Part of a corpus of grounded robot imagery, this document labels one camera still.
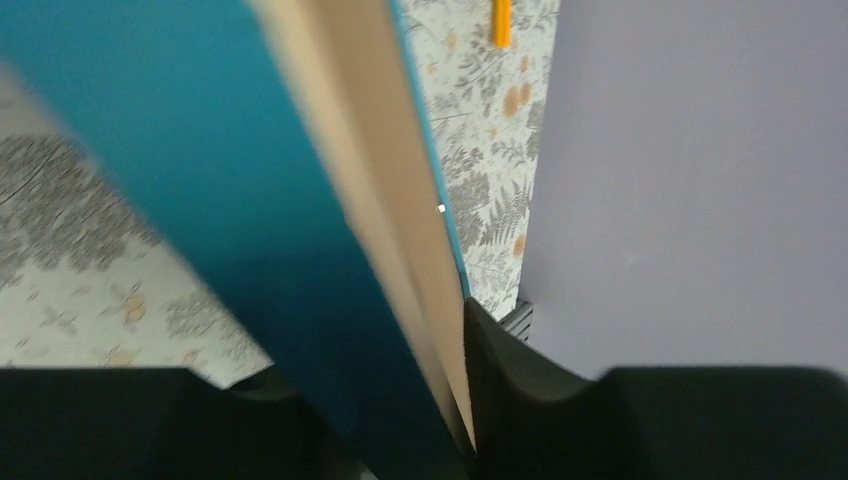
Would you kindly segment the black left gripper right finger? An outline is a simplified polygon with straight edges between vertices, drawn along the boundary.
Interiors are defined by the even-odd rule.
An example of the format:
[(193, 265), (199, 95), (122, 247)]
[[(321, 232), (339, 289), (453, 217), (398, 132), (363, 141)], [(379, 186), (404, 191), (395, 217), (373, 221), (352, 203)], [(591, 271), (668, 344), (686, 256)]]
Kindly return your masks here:
[(847, 382), (828, 370), (637, 366), (588, 380), (474, 299), (464, 348), (481, 479), (847, 475)]

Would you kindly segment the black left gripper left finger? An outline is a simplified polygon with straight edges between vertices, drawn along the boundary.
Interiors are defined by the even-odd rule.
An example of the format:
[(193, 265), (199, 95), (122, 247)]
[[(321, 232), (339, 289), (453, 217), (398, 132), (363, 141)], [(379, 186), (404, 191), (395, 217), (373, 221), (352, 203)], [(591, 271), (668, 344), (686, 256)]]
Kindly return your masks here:
[(187, 368), (1, 373), (5, 479), (365, 479), (272, 368), (218, 388)]

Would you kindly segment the blue wooden picture frame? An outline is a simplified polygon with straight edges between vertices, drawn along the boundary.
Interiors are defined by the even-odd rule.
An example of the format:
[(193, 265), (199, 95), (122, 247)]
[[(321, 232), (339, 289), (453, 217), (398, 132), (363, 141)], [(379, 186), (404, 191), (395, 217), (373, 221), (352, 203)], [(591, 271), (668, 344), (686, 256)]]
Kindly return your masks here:
[(466, 479), (256, 1), (5, 1), (1, 59), (379, 479)]

